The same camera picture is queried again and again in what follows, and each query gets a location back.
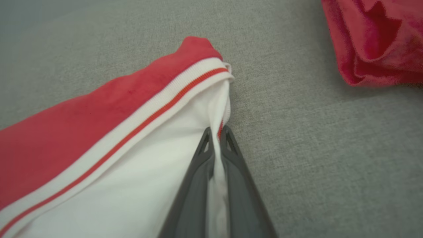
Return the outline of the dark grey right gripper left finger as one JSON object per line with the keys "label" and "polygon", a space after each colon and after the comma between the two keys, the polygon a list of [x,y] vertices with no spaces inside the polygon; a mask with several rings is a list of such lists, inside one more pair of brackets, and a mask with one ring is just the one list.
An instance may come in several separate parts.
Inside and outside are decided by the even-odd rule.
{"label": "dark grey right gripper left finger", "polygon": [[159,238],[207,238],[208,186],[215,151],[211,128],[206,128],[172,203]]}

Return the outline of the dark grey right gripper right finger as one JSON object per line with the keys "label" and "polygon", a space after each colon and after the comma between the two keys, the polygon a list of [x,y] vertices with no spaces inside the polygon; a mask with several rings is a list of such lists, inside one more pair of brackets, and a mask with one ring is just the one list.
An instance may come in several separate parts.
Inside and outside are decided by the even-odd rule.
{"label": "dark grey right gripper right finger", "polygon": [[220,148],[227,181],[230,237],[276,238],[278,235],[267,209],[227,125],[221,130]]}

